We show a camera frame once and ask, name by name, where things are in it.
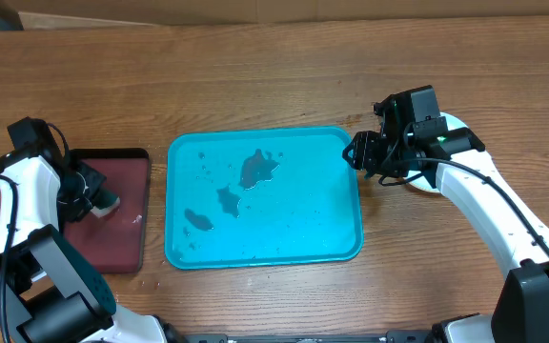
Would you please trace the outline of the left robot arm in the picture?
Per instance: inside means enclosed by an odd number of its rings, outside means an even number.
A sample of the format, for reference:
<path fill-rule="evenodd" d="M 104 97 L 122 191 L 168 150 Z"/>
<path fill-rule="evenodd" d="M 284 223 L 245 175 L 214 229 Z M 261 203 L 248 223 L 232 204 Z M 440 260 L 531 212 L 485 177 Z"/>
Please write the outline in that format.
<path fill-rule="evenodd" d="M 6 342 L 181 342 L 155 315 L 116 303 L 58 230 L 60 177 L 43 156 L 0 157 L 0 331 Z"/>

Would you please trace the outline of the green and yellow sponge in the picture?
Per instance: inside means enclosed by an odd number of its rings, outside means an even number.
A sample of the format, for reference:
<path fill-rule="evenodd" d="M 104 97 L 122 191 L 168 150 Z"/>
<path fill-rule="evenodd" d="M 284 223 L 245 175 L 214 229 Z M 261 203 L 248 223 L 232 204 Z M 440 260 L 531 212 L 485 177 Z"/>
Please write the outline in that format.
<path fill-rule="evenodd" d="M 120 198 L 115 193 L 101 188 L 91 200 L 91 204 L 91 213 L 98 218 L 102 218 L 118 208 Z"/>

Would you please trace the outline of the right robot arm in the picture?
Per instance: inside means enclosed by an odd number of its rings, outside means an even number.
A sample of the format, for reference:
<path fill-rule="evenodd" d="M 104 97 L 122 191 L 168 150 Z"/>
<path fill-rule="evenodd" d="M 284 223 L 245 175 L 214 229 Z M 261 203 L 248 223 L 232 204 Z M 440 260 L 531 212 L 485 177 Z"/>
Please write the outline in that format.
<path fill-rule="evenodd" d="M 423 177 L 465 215 L 505 277 L 490 315 L 436 324 L 428 342 L 549 342 L 549 228 L 504 181 L 468 128 L 438 133 L 361 131 L 343 159 L 366 177 L 401 185 Z"/>

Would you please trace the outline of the light blue plate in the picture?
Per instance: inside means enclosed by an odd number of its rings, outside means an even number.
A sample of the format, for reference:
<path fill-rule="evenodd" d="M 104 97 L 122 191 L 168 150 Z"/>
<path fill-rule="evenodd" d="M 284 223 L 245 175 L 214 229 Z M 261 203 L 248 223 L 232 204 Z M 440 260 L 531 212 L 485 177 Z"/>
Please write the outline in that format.
<path fill-rule="evenodd" d="M 462 120 L 450 113 L 442 111 L 440 115 L 446 118 L 447 128 L 449 131 L 467 128 L 467 125 Z M 425 176 L 417 177 L 417 175 L 419 175 L 418 171 L 409 171 L 404 180 L 408 181 L 410 186 L 420 191 L 440 194 L 438 188 L 432 187 Z"/>

